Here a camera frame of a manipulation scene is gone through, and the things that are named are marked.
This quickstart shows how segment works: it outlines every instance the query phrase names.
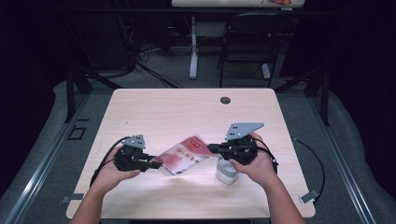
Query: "snack packet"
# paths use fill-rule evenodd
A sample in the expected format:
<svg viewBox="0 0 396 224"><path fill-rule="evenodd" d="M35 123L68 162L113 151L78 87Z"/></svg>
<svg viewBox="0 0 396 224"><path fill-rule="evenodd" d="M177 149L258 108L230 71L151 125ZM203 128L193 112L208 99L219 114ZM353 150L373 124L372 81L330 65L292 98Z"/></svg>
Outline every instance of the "snack packet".
<svg viewBox="0 0 396 224"><path fill-rule="evenodd" d="M207 144L195 135L169 148L153 161L162 162L163 169L171 175L179 175L211 156L214 155L207 148Z"/></svg>

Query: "chair backrest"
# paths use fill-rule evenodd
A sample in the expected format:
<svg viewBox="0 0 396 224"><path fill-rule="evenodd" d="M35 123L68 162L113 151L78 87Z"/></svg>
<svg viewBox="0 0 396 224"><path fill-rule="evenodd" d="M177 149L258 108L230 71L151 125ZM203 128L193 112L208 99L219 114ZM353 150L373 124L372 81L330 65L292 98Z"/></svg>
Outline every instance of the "chair backrest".
<svg viewBox="0 0 396 224"><path fill-rule="evenodd" d="M285 34L290 29L290 19L281 14L241 13L231 17L225 27L228 34Z"/></svg>

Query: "triangular metal bracket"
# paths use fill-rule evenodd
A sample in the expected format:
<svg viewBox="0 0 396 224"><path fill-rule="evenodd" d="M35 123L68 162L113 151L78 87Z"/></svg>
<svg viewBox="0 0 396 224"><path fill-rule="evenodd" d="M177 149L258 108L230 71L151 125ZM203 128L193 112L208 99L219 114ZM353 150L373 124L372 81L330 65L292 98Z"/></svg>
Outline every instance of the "triangular metal bracket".
<svg viewBox="0 0 396 224"><path fill-rule="evenodd" d="M128 147L146 148L145 138L142 134L134 135L130 138L124 139L121 143Z"/></svg>
<svg viewBox="0 0 396 224"><path fill-rule="evenodd" d="M257 123L232 123L225 136L226 141L240 139L264 126L263 122Z"/></svg>

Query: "wooden tabletop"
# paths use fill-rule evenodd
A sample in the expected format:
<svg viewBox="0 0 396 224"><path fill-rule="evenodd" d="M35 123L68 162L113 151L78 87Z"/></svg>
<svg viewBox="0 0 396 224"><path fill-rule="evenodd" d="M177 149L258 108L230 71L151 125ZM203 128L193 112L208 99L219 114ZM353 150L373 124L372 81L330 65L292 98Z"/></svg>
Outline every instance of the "wooden tabletop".
<svg viewBox="0 0 396 224"><path fill-rule="evenodd" d="M173 7L303 7L305 0L282 6L270 0L172 0Z"/></svg>
<svg viewBox="0 0 396 224"><path fill-rule="evenodd" d="M229 97L227 105L220 101ZM111 146L124 136L143 134L145 153L160 155L192 135L206 143L224 142L233 122L263 122L256 133L276 156L278 175L303 217L312 217L312 203L276 95L271 89L130 89L116 90L82 170L75 193L89 189L94 170ZM102 218L196 219L269 217L262 188L240 174L232 185L216 178L211 157L181 175L149 169L121 182L105 197ZM71 201L72 217L80 201Z"/></svg>

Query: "forearm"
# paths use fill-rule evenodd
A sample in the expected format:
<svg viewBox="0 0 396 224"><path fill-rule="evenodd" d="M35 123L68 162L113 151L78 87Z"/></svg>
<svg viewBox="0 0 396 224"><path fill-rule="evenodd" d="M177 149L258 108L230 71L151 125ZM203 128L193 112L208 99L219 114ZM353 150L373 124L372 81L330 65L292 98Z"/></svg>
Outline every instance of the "forearm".
<svg viewBox="0 0 396 224"><path fill-rule="evenodd" d="M305 223L282 181L275 177L270 183L261 184L270 210L271 221L279 223Z"/></svg>
<svg viewBox="0 0 396 224"><path fill-rule="evenodd" d="M98 224L100 221L104 198L104 193L98 193L92 189L88 190L70 223Z"/></svg>

